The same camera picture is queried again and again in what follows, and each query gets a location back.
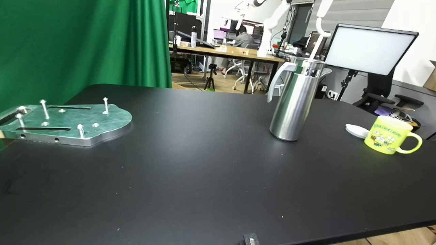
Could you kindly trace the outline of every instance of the black chair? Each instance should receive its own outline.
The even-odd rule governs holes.
[[[377,108],[383,104],[395,104],[395,101],[388,99],[392,89],[392,80],[394,77],[394,69],[386,76],[368,73],[368,86],[364,88],[362,99],[353,103],[354,106],[362,108],[363,110],[374,113]],[[416,105],[423,105],[424,102],[404,95],[395,95],[400,99],[397,104],[398,107],[403,107],[406,103]]]

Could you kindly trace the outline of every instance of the stainless steel pitcher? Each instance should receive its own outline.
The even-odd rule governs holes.
[[[275,137],[285,141],[300,138],[324,66],[325,62],[298,57],[295,63],[286,62],[277,71],[270,85],[268,102],[273,99],[274,87],[280,75],[283,72],[292,74],[285,81],[269,127]]]

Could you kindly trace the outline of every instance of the desk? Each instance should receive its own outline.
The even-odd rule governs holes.
[[[170,44],[170,51],[173,50],[173,45]],[[268,81],[268,87],[267,91],[269,90],[269,86],[271,85],[271,81],[274,78],[274,75],[277,72],[277,68],[279,66],[280,62],[285,62],[284,60],[280,58],[273,57],[271,55],[267,55],[266,57],[258,57],[257,56],[257,50],[248,49],[248,48],[238,48],[233,46],[220,46],[216,49],[213,48],[205,48],[205,47],[185,47],[185,46],[178,46],[177,51],[181,53],[188,53],[188,54],[198,54],[198,55],[205,55],[205,56],[214,56],[214,57],[221,57],[221,58],[230,58],[230,59],[242,59],[246,61],[251,61],[248,75],[245,80],[245,88],[244,93],[247,93],[248,90],[248,84],[251,78],[251,72],[253,71],[253,63],[254,62],[264,62],[264,63],[271,63],[273,64],[271,75],[269,77]]]
[[[133,116],[119,138],[0,151],[3,244],[324,245],[436,224],[436,143],[376,152],[344,129],[375,117],[345,102],[315,99],[289,143],[268,130],[276,98],[93,85],[68,104],[104,96]]]

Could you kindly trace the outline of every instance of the power outlet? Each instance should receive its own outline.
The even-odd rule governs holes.
[[[327,97],[331,100],[337,100],[338,96],[339,96],[339,94],[333,90],[329,90],[329,92],[327,93]]]

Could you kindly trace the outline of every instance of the yellow mug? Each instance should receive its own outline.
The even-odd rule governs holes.
[[[378,116],[368,136],[365,144],[370,148],[392,155],[396,151],[402,154],[410,154],[417,151],[422,145],[422,138],[412,133],[413,127],[399,119],[390,116]],[[407,137],[414,137],[418,140],[418,145],[412,150],[400,148]]]

